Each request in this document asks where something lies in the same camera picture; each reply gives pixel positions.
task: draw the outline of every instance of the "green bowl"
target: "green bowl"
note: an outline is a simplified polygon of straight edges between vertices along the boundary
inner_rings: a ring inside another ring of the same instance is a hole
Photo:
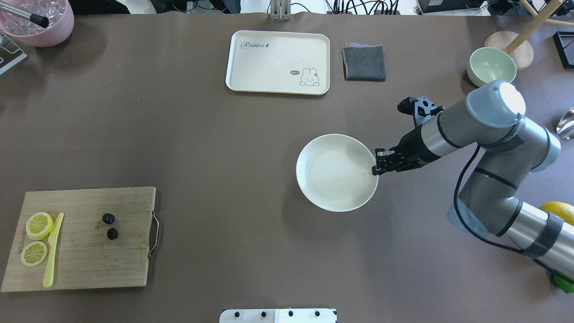
[[[474,85],[481,87],[495,80],[514,81],[516,65],[507,53],[492,47],[475,50],[470,56],[467,74]]]

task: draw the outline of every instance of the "white rectangular tray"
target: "white rectangular tray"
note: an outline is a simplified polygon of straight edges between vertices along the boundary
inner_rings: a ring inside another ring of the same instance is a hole
[[[321,95],[329,61],[323,34],[240,30],[231,37],[225,83],[233,91]]]

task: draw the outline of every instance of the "yellow knife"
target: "yellow knife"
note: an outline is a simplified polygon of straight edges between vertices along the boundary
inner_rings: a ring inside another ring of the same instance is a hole
[[[54,222],[54,227],[48,236],[48,244],[50,245],[50,252],[48,253],[48,265],[46,265],[46,271],[44,272],[44,288],[51,287],[54,283],[54,265],[56,264],[56,245],[58,244],[58,234],[60,233],[60,227],[62,225],[62,220],[64,219],[64,213],[60,213],[56,222]]]

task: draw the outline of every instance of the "brown table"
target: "brown table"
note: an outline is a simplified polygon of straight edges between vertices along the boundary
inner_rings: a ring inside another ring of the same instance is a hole
[[[27,191],[156,186],[160,246],[143,288],[0,294],[2,322],[218,322],[222,309],[331,307],[339,322],[572,322],[572,296],[522,256],[446,219],[467,147],[422,169],[385,174],[348,213],[299,190],[303,146],[344,133],[370,149],[412,129],[396,104],[449,106],[475,87],[466,61],[528,18],[265,14],[76,17],[69,40],[24,47],[0,77],[0,276]],[[527,115],[551,129],[574,104],[544,25],[514,81]],[[323,96],[235,93],[224,83],[240,29],[323,33]],[[347,82],[340,47],[383,44],[387,81]],[[574,147],[525,180],[533,205],[572,199]]]

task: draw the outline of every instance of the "blueberry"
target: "blueberry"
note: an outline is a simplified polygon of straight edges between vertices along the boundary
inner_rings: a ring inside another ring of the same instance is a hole
[[[118,237],[118,231],[115,228],[108,230],[108,239],[113,240]]]
[[[104,223],[106,224],[112,224],[115,221],[115,217],[113,214],[110,213],[106,213],[104,214],[104,216],[102,217],[102,221],[104,221]]]

